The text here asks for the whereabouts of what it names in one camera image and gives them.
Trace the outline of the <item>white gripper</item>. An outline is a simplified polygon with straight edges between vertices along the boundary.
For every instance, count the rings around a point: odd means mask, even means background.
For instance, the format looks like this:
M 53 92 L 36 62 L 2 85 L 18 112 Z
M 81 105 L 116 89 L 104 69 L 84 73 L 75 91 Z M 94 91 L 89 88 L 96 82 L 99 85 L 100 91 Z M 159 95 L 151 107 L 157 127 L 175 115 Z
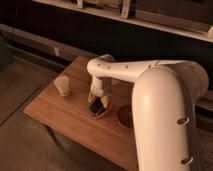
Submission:
M 110 78 L 93 76 L 90 86 L 91 93 L 88 95 L 88 103 L 92 104 L 95 100 L 95 96 L 102 97 L 101 103 L 103 107 L 107 109 L 110 105 L 110 97 L 106 95 L 109 95 L 111 92 L 111 84 L 112 81 Z

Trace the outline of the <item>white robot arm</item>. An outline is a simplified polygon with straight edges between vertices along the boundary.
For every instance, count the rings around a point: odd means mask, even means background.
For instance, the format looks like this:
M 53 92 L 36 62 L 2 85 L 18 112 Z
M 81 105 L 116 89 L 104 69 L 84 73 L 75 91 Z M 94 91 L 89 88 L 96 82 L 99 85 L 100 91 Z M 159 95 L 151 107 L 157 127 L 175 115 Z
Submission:
M 209 85 L 194 61 L 116 62 L 106 54 L 90 60 L 90 91 L 103 97 L 112 78 L 131 82 L 139 171 L 200 171 L 195 105 Z

